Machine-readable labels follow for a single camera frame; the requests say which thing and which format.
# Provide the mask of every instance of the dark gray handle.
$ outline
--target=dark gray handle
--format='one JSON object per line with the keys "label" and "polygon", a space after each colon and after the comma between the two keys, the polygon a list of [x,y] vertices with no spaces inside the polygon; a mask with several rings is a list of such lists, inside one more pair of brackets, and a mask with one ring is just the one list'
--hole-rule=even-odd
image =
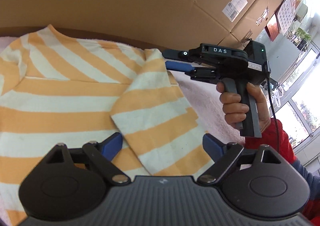
{"label": "dark gray handle", "polygon": [[241,103],[249,106],[247,117],[244,121],[236,124],[236,128],[240,130],[241,136],[262,137],[259,125],[259,117],[257,111],[256,100],[248,93],[246,79],[230,79],[223,78],[222,83],[226,92],[232,92],[241,96]]}

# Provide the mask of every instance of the qr code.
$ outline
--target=qr code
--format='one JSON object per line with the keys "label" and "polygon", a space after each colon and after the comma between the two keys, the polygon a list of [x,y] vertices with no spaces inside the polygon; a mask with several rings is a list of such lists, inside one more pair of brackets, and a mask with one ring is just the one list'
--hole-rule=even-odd
{"label": "qr code", "polygon": [[223,9],[222,12],[230,19],[231,22],[233,22],[233,20],[239,14],[238,10],[231,2],[227,4],[227,6]]}
{"label": "qr code", "polygon": [[235,10],[235,11],[230,15],[230,19],[231,19],[232,22],[233,22],[233,20],[237,17],[238,14],[239,14],[238,11]]}

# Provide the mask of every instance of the blue sleeve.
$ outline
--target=blue sleeve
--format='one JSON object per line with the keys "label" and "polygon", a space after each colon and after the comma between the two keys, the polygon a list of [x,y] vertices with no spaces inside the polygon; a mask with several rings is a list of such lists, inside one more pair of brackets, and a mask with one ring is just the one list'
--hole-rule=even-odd
{"label": "blue sleeve", "polygon": [[310,187],[310,200],[314,201],[320,199],[320,177],[309,173],[298,159],[293,162],[292,166],[307,181]]}

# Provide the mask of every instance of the striped shirt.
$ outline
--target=striped shirt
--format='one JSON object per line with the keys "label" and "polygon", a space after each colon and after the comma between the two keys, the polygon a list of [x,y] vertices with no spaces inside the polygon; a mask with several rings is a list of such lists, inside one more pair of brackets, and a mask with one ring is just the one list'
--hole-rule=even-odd
{"label": "striped shirt", "polygon": [[22,36],[0,54],[0,194],[12,225],[25,217],[20,183],[57,142],[76,148],[120,132],[113,163],[131,178],[197,177],[213,164],[197,119],[157,49],[51,25]]}

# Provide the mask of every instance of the finger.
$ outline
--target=finger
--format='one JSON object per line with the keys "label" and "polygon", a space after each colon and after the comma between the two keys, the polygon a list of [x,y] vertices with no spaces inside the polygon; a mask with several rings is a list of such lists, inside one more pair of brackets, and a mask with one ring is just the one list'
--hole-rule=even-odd
{"label": "finger", "polygon": [[224,92],[224,84],[222,82],[219,82],[216,86],[217,88],[217,91],[220,92],[220,93],[223,93]]}
{"label": "finger", "polygon": [[224,92],[220,95],[220,101],[222,104],[239,103],[241,96],[231,92]]}
{"label": "finger", "polygon": [[261,88],[259,86],[255,86],[252,83],[247,83],[247,91],[250,95],[254,97],[257,103],[266,102],[266,97],[264,96]]}
{"label": "finger", "polygon": [[225,121],[231,125],[233,123],[242,122],[247,117],[246,114],[243,113],[236,113],[236,114],[226,114],[224,116]]}
{"label": "finger", "polygon": [[224,104],[222,110],[225,114],[247,113],[249,107],[241,103]]}

